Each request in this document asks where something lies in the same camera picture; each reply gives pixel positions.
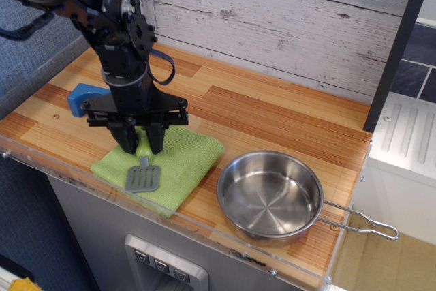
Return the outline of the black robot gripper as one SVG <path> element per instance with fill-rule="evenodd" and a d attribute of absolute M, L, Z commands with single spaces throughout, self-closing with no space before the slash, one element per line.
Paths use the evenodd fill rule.
<path fill-rule="evenodd" d="M 91 127 L 107 127 L 126 153 L 135 153 L 138 143 L 135 126 L 146 126 L 153 153 L 164 147 L 165 129 L 187 125 L 187 100 L 159 90 L 148 75 L 127 85 L 110 85 L 110 92 L 83 101 Z"/>

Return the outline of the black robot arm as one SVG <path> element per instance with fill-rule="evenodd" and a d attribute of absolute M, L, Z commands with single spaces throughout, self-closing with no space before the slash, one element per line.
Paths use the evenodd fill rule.
<path fill-rule="evenodd" d="M 54 16 L 69 19 L 97 53 L 109 92 L 86 99 L 80 109 L 91 127 L 106 127 L 127 153 L 134 153 L 137 128 L 144 127 L 151 150 L 160 153 L 166 130 L 189 122 L 187 100 L 164 93 L 149 64 L 152 56 L 168 60 L 155 50 L 155 28 L 139 8 L 139 0 L 16 0 L 42 11 L 32 23 L 2 31 L 11 40 L 25 40 Z"/>

